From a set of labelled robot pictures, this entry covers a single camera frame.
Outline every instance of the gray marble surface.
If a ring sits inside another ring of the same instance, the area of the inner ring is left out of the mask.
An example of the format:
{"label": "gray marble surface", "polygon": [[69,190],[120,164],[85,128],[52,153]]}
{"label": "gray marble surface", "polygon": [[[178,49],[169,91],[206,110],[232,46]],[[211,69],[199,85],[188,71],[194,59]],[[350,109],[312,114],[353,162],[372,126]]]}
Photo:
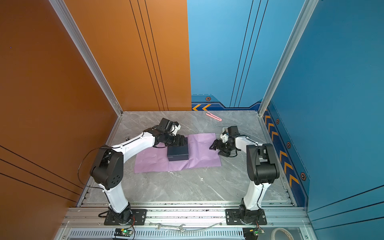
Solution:
{"label": "gray marble surface", "polygon": [[[211,112],[223,121],[206,116],[205,111],[124,112],[112,145],[124,142],[125,137],[136,137],[144,129],[157,125],[162,118],[177,121],[181,125],[178,133],[183,135],[214,132],[219,138],[223,127],[237,125],[241,134],[261,143],[266,142],[255,111]],[[221,167],[135,174],[134,156],[124,164],[122,188],[130,202],[240,201],[249,185],[246,155],[240,151],[236,157],[220,156],[220,159]],[[264,202],[287,201],[287,190],[281,179],[268,188]],[[107,199],[99,189],[91,189],[85,202],[107,203]]]}

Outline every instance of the white robotic arm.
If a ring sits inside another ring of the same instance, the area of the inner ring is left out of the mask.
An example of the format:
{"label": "white robotic arm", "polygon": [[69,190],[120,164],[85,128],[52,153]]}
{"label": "white robotic arm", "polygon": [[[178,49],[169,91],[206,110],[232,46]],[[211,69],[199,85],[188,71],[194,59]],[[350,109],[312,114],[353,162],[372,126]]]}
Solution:
{"label": "white robotic arm", "polygon": [[223,128],[220,138],[210,147],[212,150],[220,150],[219,155],[232,157],[232,150],[247,154],[247,172],[251,181],[239,210],[241,221],[252,224],[264,214],[260,207],[263,197],[268,187],[280,175],[275,148],[272,144],[260,144],[246,135],[240,135],[237,126]]}
{"label": "white robotic arm", "polygon": [[115,222],[126,224],[131,217],[131,207],[121,187],[123,164],[132,156],[146,148],[163,142],[166,146],[183,146],[187,142],[177,134],[180,125],[163,118],[159,125],[144,130],[140,135],[112,147],[100,148],[90,175],[103,189],[109,202],[109,215]]}

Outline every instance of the wrench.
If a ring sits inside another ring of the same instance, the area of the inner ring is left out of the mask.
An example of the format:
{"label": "wrench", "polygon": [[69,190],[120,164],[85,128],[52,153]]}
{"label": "wrench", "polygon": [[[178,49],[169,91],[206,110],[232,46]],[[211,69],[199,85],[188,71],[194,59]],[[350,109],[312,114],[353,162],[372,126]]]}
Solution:
{"label": "wrench", "polygon": [[156,227],[156,230],[163,228],[163,229],[173,229],[173,230],[179,230],[180,232],[185,232],[185,229],[183,228],[183,226],[185,226],[184,224],[180,226],[168,226],[168,225],[162,225],[160,223],[154,223],[154,225]]}

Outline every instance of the pink object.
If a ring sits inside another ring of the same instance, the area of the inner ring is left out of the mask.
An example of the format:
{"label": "pink object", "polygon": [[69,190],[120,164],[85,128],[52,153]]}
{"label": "pink object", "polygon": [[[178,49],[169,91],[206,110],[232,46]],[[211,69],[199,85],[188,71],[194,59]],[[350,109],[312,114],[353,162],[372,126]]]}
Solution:
{"label": "pink object", "polygon": [[167,147],[150,147],[136,155],[134,173],[180,171],[195,167],[221,167],[218,150],[209,150],[216,140],[214,133],[198,133],[188,135],[189,159],[168,161]]}
{"label": "pink object", "polygon": [[219,118],[218,116],[215,116],[215,115],[213,115],[212,113],[210,113],[210,112],[207,112],[206,113],[206,115],[207,116],[210,116],[211,118],[214,118],[214,119],[216,119],[217,121],[222,121],[222,119],[221,118]]}

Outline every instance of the vent grille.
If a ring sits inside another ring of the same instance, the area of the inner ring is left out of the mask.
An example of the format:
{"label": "vent grille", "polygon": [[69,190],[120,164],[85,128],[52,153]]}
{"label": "vent grille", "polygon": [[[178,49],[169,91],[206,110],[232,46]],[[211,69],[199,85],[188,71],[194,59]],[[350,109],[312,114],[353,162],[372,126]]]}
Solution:
{"label": "vent grille", "polygon": [[[114,228],[73,228],[69,235],[70,238],[107,238],[114,237]],[[135,228],[135,240],[144,239],[244,239],[242,228],[213,228],[206,231],[191,231],[187,230],[182,233],[173,230],[155,230],[153,228]]]}

